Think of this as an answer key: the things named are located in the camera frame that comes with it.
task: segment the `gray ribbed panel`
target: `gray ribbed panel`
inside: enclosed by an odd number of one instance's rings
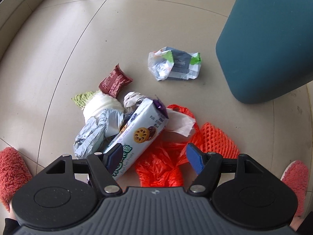
[[[218,216],[205,198],[186,194],[181,187],[129,188],[120,197],[107,198],[84,223],[63,231],[36,231],[22,227],[16,235],[292,235],[289,227],[248,231]]]

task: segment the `red fluffy slipper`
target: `red fluffy slipper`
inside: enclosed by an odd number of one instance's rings
[[[32,179],[24,160],[13,147],[0,151],[0,199],[7,211],[15,192]]]
[[[301,161],[293,161],[284,171],[281,181],[289,186],[298,198],[298,208],[295,217],[302,216],[304,212],[304,200],[308,187],[309,169]]]

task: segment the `silver screw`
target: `silver screw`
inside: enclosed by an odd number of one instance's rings
[[[107,185],[104,188],[104,191],[106,193],[117,193],[120,190],[120,188],[117,185]]]
[[[202,193],[205,191],[205,187],[200,184],[195,184],[190,187],[190,191],[193,193]]]

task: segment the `tile floor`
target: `tile floor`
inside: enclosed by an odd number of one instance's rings
[[[200,125],[210,121],[221,128],[242,153],[278,177],[296,159],[310,168],[311,83],[258,105],[239,103],[229,91],[215,44],[234,2],[45,0],[0,61],[0,148],[18,149],[33,174],[61,154],[73,153],[84,118],[71,97],[96,90],[119,63],[134,79],[120,98],[128,91],[138,91],[156,94],[166,105],[186,106]],[[199,77],[157,82],[147,69],[147,58],[150,51],[164,46],[200,52]],[[195,175],[188,166],[183,172],[188,184]],[[129,180],[139,184],[133,170],[119,183],[125,187]],[[313,179],[306,206],[313,201],[312,188]]]

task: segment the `trash can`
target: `trash can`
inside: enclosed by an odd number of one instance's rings
[[[216,43],[234,97],[260,103],[313,80],[313,0],[236,0]]]

